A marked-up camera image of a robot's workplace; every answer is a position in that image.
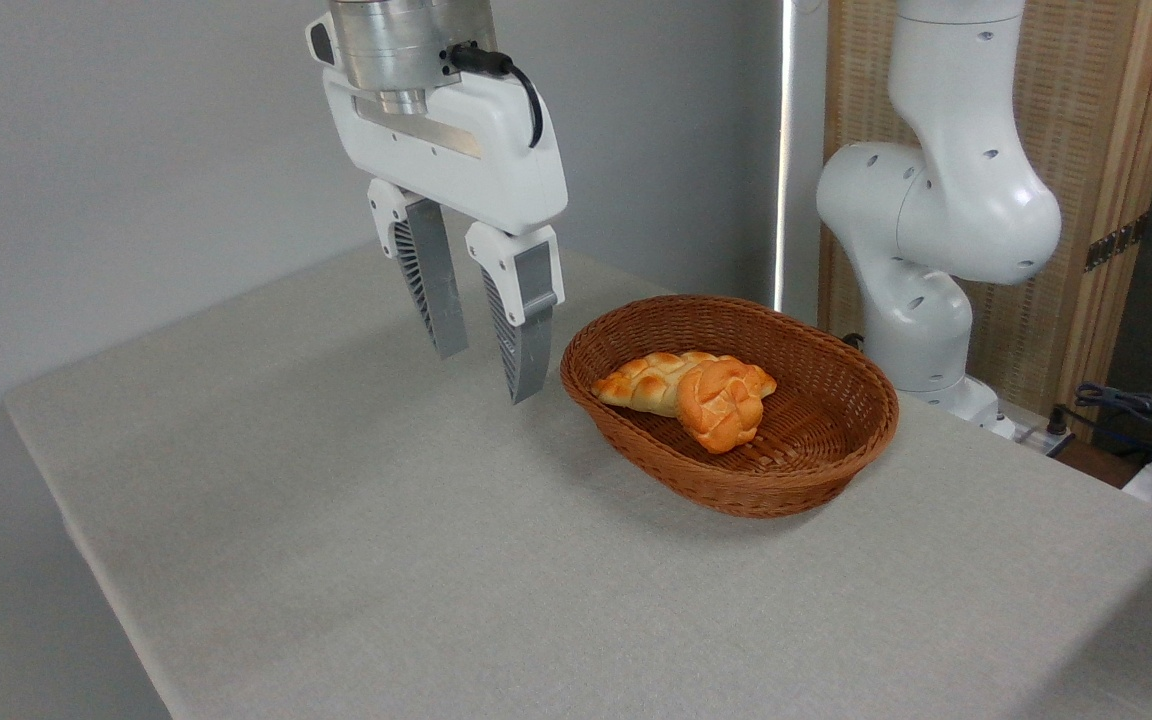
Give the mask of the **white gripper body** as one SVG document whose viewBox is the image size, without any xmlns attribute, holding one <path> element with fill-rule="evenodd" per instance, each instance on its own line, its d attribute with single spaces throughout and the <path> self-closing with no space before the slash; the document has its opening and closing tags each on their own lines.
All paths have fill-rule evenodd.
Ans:
<svg viewBox="0 0 1152 720">
<path fill-rule="evenodd" d="M 550 113 L 529 147 L 531 105 L 517 82 L 463 76 L 431 91 L 429 109 L 415 118 L 353 94 L 338 70 L 323 69 L 323 85 L 349 160 L 371 176 L 511 234 L 535 232 L 566 209 Z"/>
</svg>

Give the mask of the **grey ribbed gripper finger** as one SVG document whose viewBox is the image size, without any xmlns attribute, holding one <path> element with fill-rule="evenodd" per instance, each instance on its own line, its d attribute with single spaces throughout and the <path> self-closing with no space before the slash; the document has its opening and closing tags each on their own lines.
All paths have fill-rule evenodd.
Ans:
<svg viewBox="0 0 1152 720">
<path fill-rule="evenodd" d="M 381 251 L 397 262 L 435 353 L 450 357 L 465 351 L 465 316 L 442 206 L 384 179 L 372 179 L 367 199 Z"/>
<path fill-rule="evenodd" d="M 509 396 L 521 404 L 544 386 L 553 311 L 564 301 L 556 232 L 544 225 L 513 236 L 475 222 L 467 249 L 482 268 Z"/>
</svg>

